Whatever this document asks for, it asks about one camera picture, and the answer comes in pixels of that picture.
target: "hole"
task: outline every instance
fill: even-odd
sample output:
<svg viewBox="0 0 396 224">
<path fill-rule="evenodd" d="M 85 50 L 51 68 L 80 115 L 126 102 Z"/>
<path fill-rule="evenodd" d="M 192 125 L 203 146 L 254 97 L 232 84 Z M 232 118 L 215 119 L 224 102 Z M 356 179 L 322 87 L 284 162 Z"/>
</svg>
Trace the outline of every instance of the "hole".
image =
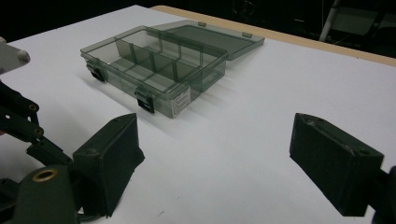
<svg viewBox="0 0 396 224">
<path fill-rule="evenodd" d="M 43 130 L 41 130 L 41 129 L 35 129 L 35 135 L 40 136 L 41 134 L 43 134 Z"/>
<path fill-rule="evenodd" d="M 37 110 L 37 106 L 35 106 L 35 105 L 29 105 L 29 109 L 30 109 L 30 110 L 33 110 L 33 111 L 36 111 L 36 110 Z"/>
<path fill-rule="evenodd" d="M 57 174 L 58 174 L 58 170 L 55 170 L 55 169 L 42 170 L 33 176 L 33 181 L 44 182 L 44 181 L 52 179 Z"/>
</svg>

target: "plastic storage box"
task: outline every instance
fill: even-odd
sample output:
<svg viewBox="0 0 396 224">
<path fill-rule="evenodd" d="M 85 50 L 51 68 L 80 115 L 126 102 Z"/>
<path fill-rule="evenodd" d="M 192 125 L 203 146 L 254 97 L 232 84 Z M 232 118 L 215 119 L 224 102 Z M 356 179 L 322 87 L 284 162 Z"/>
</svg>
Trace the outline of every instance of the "plastic storage box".
<svg viewBox="0 0 396 224">
<path fill-rule="evenodd" d="M 224 76 L 226 60 L 263 40 L 202 22 L 179 21 L 136 27 L 82 49 L 81 56 L 94 77 L 133 96 L 148 112 L 174 118 Z"/>
</svg>

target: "dark background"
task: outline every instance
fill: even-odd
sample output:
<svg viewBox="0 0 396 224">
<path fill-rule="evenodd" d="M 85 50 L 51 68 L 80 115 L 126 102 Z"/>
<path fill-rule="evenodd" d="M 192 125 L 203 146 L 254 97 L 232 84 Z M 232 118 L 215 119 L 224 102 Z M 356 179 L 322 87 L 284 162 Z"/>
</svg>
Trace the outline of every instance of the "dark background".
<svg viewBox="0 0 396 224">
<path fill-rule="evenodd" d="M 132 5 L 142 7 L 166 5 L 318 40 L 323 22 L 326 21 L 333 2 L 334 0 L 7 1 L 3 4 L 6 7 L 2 7 L 0 13 L 0 36 L 11 42 Z M 341 2 L 346 7 L 396 11 L 394 0 Z M 330 36 L 333 39 L 340 39 L 346 34 L 331 31 Z M 396 32 L 390 30 L 390 33 L 385 33 L 383 36 L 392 45 L 390 51 L 395 53 Z M 367 43 L 374 43 L 374 33 L 362 36 L 348 35 L 348 39 L 337 42 L 337 45 L 370 51 Z M 385 49 L 389 51 L 389 46 L 386 45 Z"/>
</svg>

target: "box latch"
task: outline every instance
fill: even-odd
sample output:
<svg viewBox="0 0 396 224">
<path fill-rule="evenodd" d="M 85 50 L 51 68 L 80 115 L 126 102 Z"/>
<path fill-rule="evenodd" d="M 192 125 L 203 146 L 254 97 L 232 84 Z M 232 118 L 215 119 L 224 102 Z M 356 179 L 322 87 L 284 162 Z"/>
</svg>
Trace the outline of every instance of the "box latch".
<svg viewBox="0 0 396 224">
<path fill-rule="evenodd" d="M 91 74 L 93 77 L 98 79 L 101 82 L 106 82 L 105 76 L 103 76 L 102 72 L 99 70 L 99 68 L 95 68 L 93 65 L 87 63 L 87 68 L 90 70 Z"/>
<path fill-rule="evenodd" d="M 140 107 L 147 110 L 151 114 L 154 113 L 154 103 L 150 91 L 147 91 L 142 87 L 137 87 L 136 90 L 134 91 L 134 95 L 136 96 L 137 104 Z"/>
</svg>

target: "white table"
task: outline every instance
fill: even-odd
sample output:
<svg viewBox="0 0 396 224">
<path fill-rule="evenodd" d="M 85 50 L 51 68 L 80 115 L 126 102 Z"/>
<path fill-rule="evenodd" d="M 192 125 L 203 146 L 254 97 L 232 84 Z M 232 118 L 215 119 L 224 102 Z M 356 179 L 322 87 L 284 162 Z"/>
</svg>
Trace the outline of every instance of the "white table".
<svg viewBox="0 0 396 224">
<path fill-rule="evenodd" d="M 45 136 L 72 156 L 115 117 L 136 113 L 146 160 L 113 217 L 94 223 L 364 223 L 342 217 L 290 159 L 294 114 L 326 119 L 396 164 L 396 67 L 267 38 L 175 119 L 94 79 L 79 50 L 139 25 L 183 18 L 139 6 L 9 43 L 32 61 L 0 78 L 40 105 Z M 42 165 L 1 136 L 0 177 Z"/>
</svg>

